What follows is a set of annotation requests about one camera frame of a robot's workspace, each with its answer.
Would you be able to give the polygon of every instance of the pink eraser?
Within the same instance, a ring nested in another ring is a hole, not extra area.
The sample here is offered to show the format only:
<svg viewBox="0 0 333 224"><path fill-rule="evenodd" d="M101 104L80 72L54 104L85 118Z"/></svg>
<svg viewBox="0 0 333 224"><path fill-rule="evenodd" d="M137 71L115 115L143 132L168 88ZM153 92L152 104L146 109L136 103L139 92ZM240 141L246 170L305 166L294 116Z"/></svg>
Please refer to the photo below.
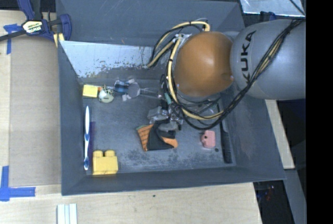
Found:
<svg viewBox="0 0 333 224"><path fill-rule="evenodd" d="M215 131L206 130L201 136L201 142L205 148L214 148L216 146Z"/></svg>

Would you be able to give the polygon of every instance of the white object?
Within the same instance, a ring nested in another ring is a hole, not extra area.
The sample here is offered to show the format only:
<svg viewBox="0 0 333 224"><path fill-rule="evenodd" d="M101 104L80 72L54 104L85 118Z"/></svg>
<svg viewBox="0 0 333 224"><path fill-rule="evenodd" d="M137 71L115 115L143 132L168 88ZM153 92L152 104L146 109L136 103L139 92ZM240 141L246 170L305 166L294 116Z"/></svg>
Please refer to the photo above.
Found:
<svg viewBox="0 0 333 224"><path fill-rule="evenodd" d="M77 224L78 210L76 204L57 206L57 224Z"/></svg>

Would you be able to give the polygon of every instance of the blue and white toothbrush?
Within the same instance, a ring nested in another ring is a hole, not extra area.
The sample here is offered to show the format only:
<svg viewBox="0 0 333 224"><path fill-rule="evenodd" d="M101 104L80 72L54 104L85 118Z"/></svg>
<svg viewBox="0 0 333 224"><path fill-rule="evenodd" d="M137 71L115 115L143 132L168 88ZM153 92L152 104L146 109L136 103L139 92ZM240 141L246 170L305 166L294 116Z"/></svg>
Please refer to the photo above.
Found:
<svg viewBox="0 0 333 224"><path fill-rule="evenodd" d="M88 170L89 168L89 157L88 157L88 146L90 140L89 134L89 124L90 124L90 114L89 107L85 108L85 133L84 133L84 170Z"/></svg>

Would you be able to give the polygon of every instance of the table surface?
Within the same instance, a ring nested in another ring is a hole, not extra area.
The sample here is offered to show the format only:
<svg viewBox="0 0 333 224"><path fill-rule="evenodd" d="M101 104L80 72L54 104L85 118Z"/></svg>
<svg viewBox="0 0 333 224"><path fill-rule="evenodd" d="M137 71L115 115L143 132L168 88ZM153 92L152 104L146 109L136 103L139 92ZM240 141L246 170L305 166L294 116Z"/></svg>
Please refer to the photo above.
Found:
<svg viewBox="0 0 333 224"><path fill-rule="evenodd" d="M0 35L6 34L5 24L20 24L24 20L20 11L0 10ZM22 36L19 42L33 48L34 40ZM7 42L0 42L0 167L10 167L15 162L9 159L10 116L16 114L10 112L11 55L14 53L7 55L6 49ZM266 101L266 105L284 168L292 169L294 163L276 101ZM31 140L44 144L35 147L46 146L47 141L38 140L38 134L35 136L11 147L24 148ZM52 162L46 156L39 160L39 165L45 167ZM55 223L57 205L72 203L77 204L78 223L262 223L252 183L76 196L61 196L60 192L60 184L37 184L35 197L0 202L0 223Z"/></svg>

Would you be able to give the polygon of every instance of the yellow block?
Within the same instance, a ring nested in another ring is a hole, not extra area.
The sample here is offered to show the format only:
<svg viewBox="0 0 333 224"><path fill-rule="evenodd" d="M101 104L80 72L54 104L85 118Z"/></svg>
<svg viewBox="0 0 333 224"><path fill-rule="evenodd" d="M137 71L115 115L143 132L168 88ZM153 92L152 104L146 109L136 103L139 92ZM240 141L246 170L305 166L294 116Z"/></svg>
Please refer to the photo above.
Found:
<svg viewBox="0 0 333 224"><path fill-rule="evenodd" d="M96 98L98 94L98 87L94 85L83 85L83 96Z"/></svg>
<svg viewBox="0 0 333 224"><path fill-rule="evenodd" d="M118 171L118 159L114 150L93 152L93 175L116 174Z"/></svg>

